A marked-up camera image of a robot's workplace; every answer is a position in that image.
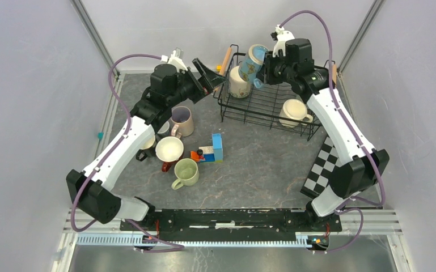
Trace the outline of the blue mug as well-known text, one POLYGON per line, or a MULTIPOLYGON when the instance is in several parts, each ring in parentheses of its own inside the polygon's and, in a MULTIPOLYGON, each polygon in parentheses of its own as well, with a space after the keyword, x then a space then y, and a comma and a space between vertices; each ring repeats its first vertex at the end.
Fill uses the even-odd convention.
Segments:
POLYGON ((263 66, 267 52, 268 48, 263 45, 252 45, 239 65, 238 73, 240 77, 245 82, 253 84, 255 88, 262 88, 264 86, 262 80, 257 77, 257 74, 263 66))

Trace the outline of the pink mug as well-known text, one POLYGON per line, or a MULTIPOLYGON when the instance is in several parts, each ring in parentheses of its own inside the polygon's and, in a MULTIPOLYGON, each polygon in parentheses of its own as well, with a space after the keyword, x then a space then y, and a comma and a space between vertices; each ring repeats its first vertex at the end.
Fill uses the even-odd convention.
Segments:
POLYGON ((172 110, 171 136, 181 138, 190 136, 194 132, 192 112, 185 106, 178 106, 172 110))

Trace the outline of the cream cup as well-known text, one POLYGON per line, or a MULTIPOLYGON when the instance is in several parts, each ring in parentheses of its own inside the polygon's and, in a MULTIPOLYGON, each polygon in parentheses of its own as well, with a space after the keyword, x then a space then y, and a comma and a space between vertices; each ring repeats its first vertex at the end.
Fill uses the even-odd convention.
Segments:
POLYGON ((314 118, 308 114, 305 103, 298 99, 288 99, 283 103, 279 115, 279 122, 286 128, 295 128, 298 125, 304 125, 303 122, 311 123, 314 118))

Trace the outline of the grey blue small cup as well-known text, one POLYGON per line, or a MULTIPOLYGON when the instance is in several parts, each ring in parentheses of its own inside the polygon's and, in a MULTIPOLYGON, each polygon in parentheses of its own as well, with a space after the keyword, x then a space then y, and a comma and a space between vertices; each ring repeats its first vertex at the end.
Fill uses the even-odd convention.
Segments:
POLYGON ((164 125, 158 130, 158 132, 156 134, 160 138, 164 138, 164 137, 169 136, 169 134, 170 134, 170 123, 169 123, 169 121, 166 121, 164 123, 164 125))

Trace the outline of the red mug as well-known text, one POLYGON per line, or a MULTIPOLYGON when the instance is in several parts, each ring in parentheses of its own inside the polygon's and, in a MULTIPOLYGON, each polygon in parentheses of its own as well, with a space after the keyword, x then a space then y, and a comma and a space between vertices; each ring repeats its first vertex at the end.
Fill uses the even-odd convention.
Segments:
POLYGON ((155 149, 157 158, 162 161, 161 171, 168 172, 170 168, 183 158, 183 142, 173 136, 162 138, 155 149))

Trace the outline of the green mug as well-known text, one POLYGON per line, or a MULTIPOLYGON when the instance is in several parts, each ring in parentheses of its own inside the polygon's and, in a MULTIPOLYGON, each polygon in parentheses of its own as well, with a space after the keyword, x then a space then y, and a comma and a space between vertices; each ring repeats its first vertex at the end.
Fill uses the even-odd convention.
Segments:
POLYGON ((193 186, 199 179, 198 164, 189 158, 181 159, 174 168, 176 180, 171 188, 178 190, 184 186, 193 186))

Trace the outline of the black mug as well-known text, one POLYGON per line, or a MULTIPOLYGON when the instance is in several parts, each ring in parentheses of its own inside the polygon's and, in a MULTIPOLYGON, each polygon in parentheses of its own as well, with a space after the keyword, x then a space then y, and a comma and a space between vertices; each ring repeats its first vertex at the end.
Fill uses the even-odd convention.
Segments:
POLYGON ((135 155, 135 158, 142 162, 147 158, 156 157, 156 145, 157 145, 157 139, 156 137, 152 137, 150 140, 148 140, 144 146, 138 150, 138 152, 135 155))

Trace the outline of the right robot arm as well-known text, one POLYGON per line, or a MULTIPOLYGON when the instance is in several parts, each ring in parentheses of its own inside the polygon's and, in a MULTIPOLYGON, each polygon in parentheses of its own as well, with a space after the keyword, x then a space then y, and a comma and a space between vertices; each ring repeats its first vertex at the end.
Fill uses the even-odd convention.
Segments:
POLYGON ((275 39, 264 59, 267 83, 287 83, 318 117, 336 148, 340 166, 334 169, 322 193, 307 204, 305 225, 320 231, 328 215, 337 213, 351 199, 375 184, 383 185, 382 173, 390 157, 377 150, 361 133, 343 106, 333 85, 332 69, 318 67, 308 39, 275 39))

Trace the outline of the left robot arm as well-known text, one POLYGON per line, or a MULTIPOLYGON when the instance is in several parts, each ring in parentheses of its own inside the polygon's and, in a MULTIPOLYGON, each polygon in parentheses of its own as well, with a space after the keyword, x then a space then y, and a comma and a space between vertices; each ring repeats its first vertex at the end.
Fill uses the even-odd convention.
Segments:
POLYGON ((126 122, 103 152, 83 170, 72 169, 66 184, 72 201, 71 215, 76 209, 94 222, 107 224, 114 218, 131 219, 142 231, 155 225, 150 205, 140 198, 120 197, 112 193, 118 177, 144 148, 147 141, 172 116, 172 108, 187 99, 197 103, 226 83, 227 78, 206 67, 198 58, 192 63, 200 77, 179 58, 165 58, 150 74, 150 85, 132 110, 125 110, 126 122))

